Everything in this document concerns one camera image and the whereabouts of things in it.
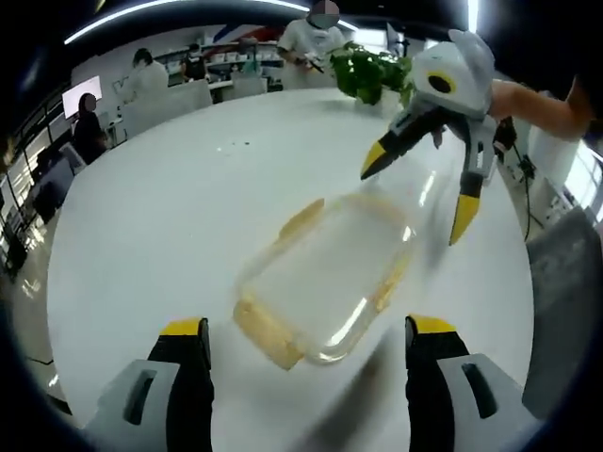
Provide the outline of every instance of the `potted plant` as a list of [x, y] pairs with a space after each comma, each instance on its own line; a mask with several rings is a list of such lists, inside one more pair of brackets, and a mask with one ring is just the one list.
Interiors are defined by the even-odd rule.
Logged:
[[377, 105], [383, 89], [397, 93], [399, 102], [407, 106], [415, 90], [407, 80], [412, 68], [408, 57], [395, 57], [386, 52], [374, 54], [355, 42], [348, 42], [330, 54], [339, 89], [368, 105]]

